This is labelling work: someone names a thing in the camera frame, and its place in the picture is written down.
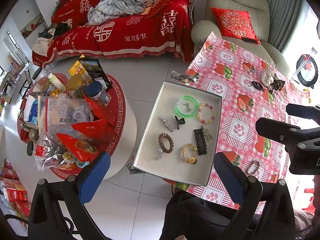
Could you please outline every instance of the pink and yellow beaded bracelet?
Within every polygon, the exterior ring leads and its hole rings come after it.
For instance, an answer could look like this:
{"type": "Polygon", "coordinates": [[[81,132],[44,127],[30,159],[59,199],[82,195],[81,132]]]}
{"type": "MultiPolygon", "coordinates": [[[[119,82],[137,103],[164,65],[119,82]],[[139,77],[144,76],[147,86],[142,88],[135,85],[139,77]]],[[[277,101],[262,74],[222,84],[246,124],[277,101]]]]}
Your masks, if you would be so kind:
{"type": "Polygon", "coordinates": [[[209,124],[209,123],[211,123],[211,122],[214,120],[214,115],[215,115],[215,111],[214,111],[214,109],[213,109],[212,106],[210,106],[209,104],[205,104],[205,103],[199,105],[197,116],[198,116],[198,118],[199,118],[199,120],[200,120],[201,123],[204,123],[204,124],[209,124]],[[211,119],[210,119],[209,121],[207,121],[207,122],[206,122],[205,120],[203,120],[202,117],[201,117],[201,109],[202,109],[202,107],[204,107],[204,106],[210,108],[211,113],[212,113],[211,119]]]}

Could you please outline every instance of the beige leather armchair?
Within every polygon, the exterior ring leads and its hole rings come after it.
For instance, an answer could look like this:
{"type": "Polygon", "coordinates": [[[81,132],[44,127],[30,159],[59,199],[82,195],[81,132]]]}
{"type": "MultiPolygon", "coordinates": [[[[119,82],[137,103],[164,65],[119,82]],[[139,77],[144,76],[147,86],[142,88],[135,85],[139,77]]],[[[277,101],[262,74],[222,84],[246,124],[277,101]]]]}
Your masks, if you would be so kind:
{"type": "Polygon", "coordinates": [[[201,39],[207,38],[212,31],[214,31],[218,37],[221,37],[218,24],[210,7],[248,11],[253,30],[261,41],[261,45],[245,43],[237,38],[225,36],[222,36],[222,38],[251,51],[258,57],[261,57],[269,65],[277,67],[284,76],[289,77],[291,73],[290,68],[283,55],[267,42],[269,36],[270,12],[266,0],[207,0],[205,20],[197,22],[191,33],[192,40],[195,43],[195,55],[200,51],[203,45],[201,39]]]}

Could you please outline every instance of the yellow bracelet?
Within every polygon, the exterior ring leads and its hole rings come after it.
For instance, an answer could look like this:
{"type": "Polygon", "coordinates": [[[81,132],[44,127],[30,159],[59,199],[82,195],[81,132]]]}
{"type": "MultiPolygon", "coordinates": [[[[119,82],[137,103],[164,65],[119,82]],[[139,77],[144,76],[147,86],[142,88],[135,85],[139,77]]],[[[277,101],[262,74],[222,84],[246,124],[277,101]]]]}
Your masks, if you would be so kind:
{"type": "Polygon", "coordinates": [[[197,147],[194,146],[192,143],[186,144],[186,145],[182,148],[182,157],[183,157],[183,159],[184,159],[184,162],[188,161],[188,162],[191,163],[191,164],[196,164],[196,163],[197,163],[196,151],[197,151],[197,147]],[[192,158],[190,158],[190,159],[187,160],[187,159],[186,159],[186,156],[185,156],[185,149],[186,149],[188,146],[192,146],[192,147],[193,147],[194,155],[193,155],[192,158]]]}
{"type": "Polygon", "coordinates": [[[199,118],[199,120],[200,120],[201,123],[204,123],[204,124],[209,124],[209,123],[211,123],[211,122],[214,120],[214,116],[215,116],[215,111],[214,111],[214,109],[213,109],[212,106],[210,106],[209,104],[205,104],[205,103],[199,105],[199,108],[198,108],[198,118],[199,118]],[[211,113],[212,113],[211,119],[210,119],[209,121],[207,121],[207,122],[206,122],[205,120],[203,120],[202,117],[201,117],[201,110],[202,110],[202,107],[204,107],[204,106],[210,108],[211,113]]]}

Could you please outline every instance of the bolt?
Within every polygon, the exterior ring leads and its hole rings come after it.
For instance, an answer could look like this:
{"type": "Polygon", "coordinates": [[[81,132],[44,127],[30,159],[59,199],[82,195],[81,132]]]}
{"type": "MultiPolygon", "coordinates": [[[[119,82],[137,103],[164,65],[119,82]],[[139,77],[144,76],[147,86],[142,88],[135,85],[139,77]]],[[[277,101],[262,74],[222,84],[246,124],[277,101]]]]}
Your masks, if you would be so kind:
{"type": "Polygon", "coordinates": [[[255,176],[249,176],[248,180],[253,183],[257,181],[257,178],[255,176]]]}
{"type": "Polygon", "coordinates": [[[285,182],[285,180],[280,179],[280,180],[279,180],[279,184],[280,184],[281,186],[285,186],[286,182],[285,182]]]}
{"type": "Polygon", "coordinates": [[[45,183],[45,179],[39,179],[38,184],[43,185],[45,183]]]}
{"type": "Polygon", "coordinates": [[[69,182],[73,182],[76,180],[76,176],[75,175],[70,175],[68,178],[67,178],[67,181],[69,182]]]}
{"type": "Polygon", "coordinates": [[[304,143],[298,143],[300,149],[305,149],[307,146],[304,143]]]}

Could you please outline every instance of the armchair armrest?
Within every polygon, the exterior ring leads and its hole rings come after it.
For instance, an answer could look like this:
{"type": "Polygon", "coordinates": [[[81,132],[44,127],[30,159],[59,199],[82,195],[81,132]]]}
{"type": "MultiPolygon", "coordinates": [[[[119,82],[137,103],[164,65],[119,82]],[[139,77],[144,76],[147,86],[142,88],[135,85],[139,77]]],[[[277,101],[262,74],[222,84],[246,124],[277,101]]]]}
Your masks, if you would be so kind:
{"type": "Polygon", "coordinates": [[[212,31],[221,38],[220,30],[216,24],[207,20],[197,22],[191,31],[191,38],[194,44],[201,48],[203,46],[201,40],[207,38],[212,31]]]}

